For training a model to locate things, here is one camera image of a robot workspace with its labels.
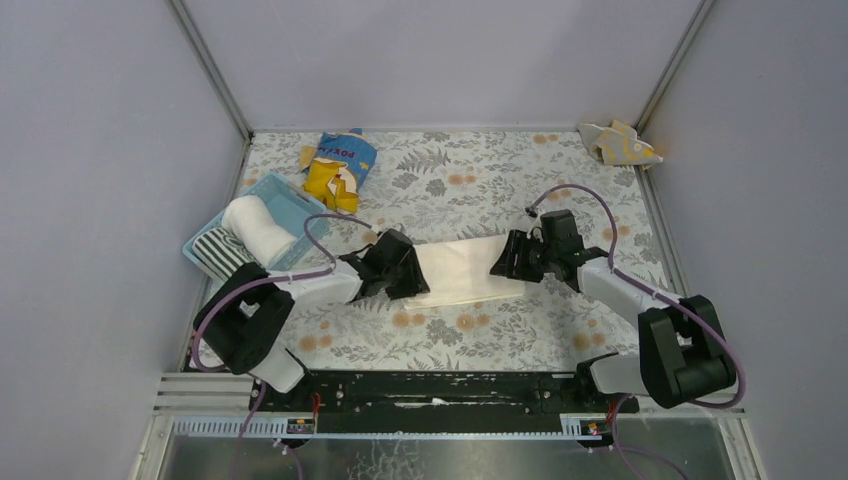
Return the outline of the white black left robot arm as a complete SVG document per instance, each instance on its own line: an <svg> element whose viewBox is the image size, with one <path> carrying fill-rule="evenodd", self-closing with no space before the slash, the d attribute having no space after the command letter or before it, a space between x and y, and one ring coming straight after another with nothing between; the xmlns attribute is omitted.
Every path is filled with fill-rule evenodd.
<svg viewBox="0 0 848 480"><path fill-rule="evenodd" d="M389 229L375 244L337 256L324 269L271 272L256 262L240 266L195 317L195 337L224 369L288 393L307 375L279 339L291 316L380 293L398 300L429 290L412 241Z"/></svg>

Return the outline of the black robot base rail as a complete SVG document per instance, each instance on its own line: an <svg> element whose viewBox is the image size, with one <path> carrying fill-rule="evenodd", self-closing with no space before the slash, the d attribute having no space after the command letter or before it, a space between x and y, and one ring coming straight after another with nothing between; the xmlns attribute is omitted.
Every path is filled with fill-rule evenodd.
<svg viewBox="0 0 848 480"><path fill-rule="evenodd" d="M607 419L619 401L586 374L506 371L311 370L288 393L267 388L250 404L262 413L303 413L345 425L534 425L554 415Z"/></svg>

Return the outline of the blue yellow printed towel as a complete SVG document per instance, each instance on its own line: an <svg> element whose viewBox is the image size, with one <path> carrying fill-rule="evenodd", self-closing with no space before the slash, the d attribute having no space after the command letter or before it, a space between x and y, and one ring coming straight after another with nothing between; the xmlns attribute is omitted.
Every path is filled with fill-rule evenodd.
<svg viewBox="0 0 848 480"><path fill-rule="evenodd" d="M332 211L356 214L360 187L377 154L359 128L323 133L316 146L301 148L299 170L306 173L302 189Z"/></svg>

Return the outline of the floral patterned table mat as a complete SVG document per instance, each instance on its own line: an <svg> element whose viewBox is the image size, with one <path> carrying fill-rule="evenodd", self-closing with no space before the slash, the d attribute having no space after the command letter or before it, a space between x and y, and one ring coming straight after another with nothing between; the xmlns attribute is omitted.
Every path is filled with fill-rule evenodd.
<svg viewBox="0 0 848 480"><path fill-rule="evenodd" d="M332 221L326 251L348 253L395 228L418 243L507 232L535 200L569 209L586 244L666 287L636 173L608 167L566 133L368 134L378 157L356 222ZM378 295L291 317L279 342L313 369L566 371L606 354L633 354L637 333L599 302L554 279L524 295L410 310Z"/></svg>

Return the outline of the light blue plastic basket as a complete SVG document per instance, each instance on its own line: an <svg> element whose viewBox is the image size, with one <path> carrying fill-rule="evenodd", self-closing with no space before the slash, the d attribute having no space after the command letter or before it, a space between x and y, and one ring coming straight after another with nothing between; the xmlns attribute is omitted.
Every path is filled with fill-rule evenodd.
<svg viewBox="0 0 848 480"><path fill-rule="evenodd" d="M274 222L293 235L293 243L270 266L271 270L289 270L303 258L314 246L304 233L305 220L314 214L326 213L326 207L314 197L307 195L300 186L288 181L282 175L271 172L261 178L255 185L248 188L240 196L256 196L265 205ZM210 277L211 270L201 263L200 258L192 250L194 241L205 232L221 227L225 209L196 232L182 247L183 255L195 266ZM320 240L329 232L329 220L319 218L309 224L309 232Z"/></svg>

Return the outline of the cream terry towel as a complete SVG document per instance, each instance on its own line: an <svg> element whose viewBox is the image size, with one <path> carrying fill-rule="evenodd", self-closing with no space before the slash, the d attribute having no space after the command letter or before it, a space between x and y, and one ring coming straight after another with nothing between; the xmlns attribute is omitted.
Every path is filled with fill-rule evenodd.
<svg viewBox="0 0 848 480"><path fill-rule="evenodd" d="M497 235L415 247L429 291L403 300L407 309L424 309L520 297L526 284L494 276L507 237Z"/></svg>

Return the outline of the grey yellow patterned towel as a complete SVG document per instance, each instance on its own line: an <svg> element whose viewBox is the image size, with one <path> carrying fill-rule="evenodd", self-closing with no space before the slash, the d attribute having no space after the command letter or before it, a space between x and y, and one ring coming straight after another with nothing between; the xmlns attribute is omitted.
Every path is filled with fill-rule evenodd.
<svg viewBox="0 0 848 480"><path fill-rule="evenodd" d="M577 131L588 154L603 165L648 169L663 162L663 157L642 141L634 128L618 120L608 126L581 123Z"/></svg>

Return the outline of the black white striped rolled towel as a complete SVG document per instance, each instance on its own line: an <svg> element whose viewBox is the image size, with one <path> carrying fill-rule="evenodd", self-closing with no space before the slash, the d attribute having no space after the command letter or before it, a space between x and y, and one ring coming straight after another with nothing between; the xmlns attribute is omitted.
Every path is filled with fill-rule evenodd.
<svg viewBox="0 0 848 480"><path fill-rule="evenodd" d="M191 244L191 252L213 278L222 282L228 280L243 265L258 263L247 247L222 227L215 227L200 234Z"/></svg>

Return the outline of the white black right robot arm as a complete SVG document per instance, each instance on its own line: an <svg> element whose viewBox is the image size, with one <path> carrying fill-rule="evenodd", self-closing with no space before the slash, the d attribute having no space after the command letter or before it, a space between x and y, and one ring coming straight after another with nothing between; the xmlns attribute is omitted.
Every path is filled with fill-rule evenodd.
<svg viewBox="0 0 848 480"><path fill-rule="evenodd" d="M729 387L745 391L712 302L702 295L673 295L616 267L608 251L585 246L569 210L542 215L530 232L510 231L490 273L532 283L553 276L636 328L635 353L605 354L578 364L574 380L587 399L643 395L673 408L708 406L708 395Z"/></svg>

